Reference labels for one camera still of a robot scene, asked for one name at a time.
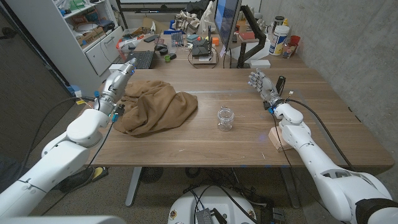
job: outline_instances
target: red cup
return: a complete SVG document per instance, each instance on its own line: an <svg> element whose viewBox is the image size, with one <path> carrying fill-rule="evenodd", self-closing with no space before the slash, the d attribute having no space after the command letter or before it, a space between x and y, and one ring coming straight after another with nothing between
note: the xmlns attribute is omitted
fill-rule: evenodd
<svg viewBox="0 0 398 224"><path fill-rule="evenodd" d="M299 36L293 35L293 36L290 37L290 42L289 43L296 45L296 48L294 49L294 51L293 51L291 56L293 56L294 53L296 52L297 47L299 46L299 42L300 42L300 37Z"/></svg>

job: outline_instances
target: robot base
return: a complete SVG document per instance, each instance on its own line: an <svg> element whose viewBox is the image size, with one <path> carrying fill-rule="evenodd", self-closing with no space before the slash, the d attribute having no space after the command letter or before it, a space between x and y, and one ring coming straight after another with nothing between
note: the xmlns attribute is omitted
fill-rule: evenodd
<svg viewBox="0 0 398 224"><path fill-rule="evenodd" d="M198 188L193 189L198 197L202 194L204 189L207 186L201 186ZM230 189L225 189L235 201L242 206L242 208L247 211L248 213L254 214L254 218L256 215L254 213L254 209L251 204L240 194L232 191ZM226 221L227 223L235 223L235 224L252 224L253 222L245 216L245 214L240 211L240 209L231 201L231 199L217 186L209 187L205 193L200 198L203 206L205 208L217 209L222 215L226 214ZM195 196L191 192L187 192L182 195L179 199L177 199L174 204L172 205L169 213L168 224L188 224L193 223L193 211L196 206ZM202 210L201 203L198 203L198 209ZM172 212L177 213L175 218L172 218L170 214ZM211 217L213 223L218 223L216 217Z"/></svg>

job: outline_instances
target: gray wall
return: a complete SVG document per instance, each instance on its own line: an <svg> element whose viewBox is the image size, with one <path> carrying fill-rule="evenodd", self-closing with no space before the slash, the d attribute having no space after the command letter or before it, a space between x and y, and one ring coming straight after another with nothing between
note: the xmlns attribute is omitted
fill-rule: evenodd
<svg viewBox="0 0 398 224"><path fill-rule="evenodd" d="M267 24L289 20L315 68L398 161L398 1L262 0ZM398 166L377 177L398 199Z"/></svg>

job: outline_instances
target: white cabinet drawer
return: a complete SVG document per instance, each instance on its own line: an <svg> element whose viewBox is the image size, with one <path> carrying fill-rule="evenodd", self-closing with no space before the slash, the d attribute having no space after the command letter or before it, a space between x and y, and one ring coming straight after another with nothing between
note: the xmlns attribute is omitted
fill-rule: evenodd
<svg viewBox="0 0 398 224"><path fill-rule="evenodd" d="M122 33L122 27L119 26L86 52L88 60L98 75L101 75L119 56L116 44L122 37Z"/></svg>

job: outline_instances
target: monitor arm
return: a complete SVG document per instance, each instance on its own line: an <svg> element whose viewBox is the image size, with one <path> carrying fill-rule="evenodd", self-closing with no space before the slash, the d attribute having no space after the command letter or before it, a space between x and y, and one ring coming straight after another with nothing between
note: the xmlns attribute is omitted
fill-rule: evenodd
<svg viewBox="0 0 398 224"><path fill-rule="evenodd" d="M300 155L325 207L339 221L398 223L398 203L373 175L337 166L315 143L303 114L285 103L274 84L258 70L249 76L271 114L281 119L282 137Z"/></svg>
<svg viewBox="0 0 398 224"><path fill-rule="evenodd" d="M263 49L267 40L266 35L261 32L260 27L258 26L256 19L254 18L254 15L251 13L249 6L241 6L241 11L243 11L244 16L246 16L246 19L248 20L249 25L254 32L254 37L256 39L259 39L259 43L257 46L253 47L248 52L246 53L243 52L243 54L239 56L237 68L243 68L244 62L249 58L251 58L253 55L255 55L257 52L259 52L261 49Z"/></svg>
<svg viewBox="0 0 398 224"><path fill-rule="evenodd" d="M116 102L134 73L135 62L134 58L113 72L106 79L95 108L84 110L63 134L44 147L41 160L0 194L0 219L28 216L53 187L86 163L90 149L104 141L99 128L107 127ZM115 112L112 122L117 117Z"/></svg>

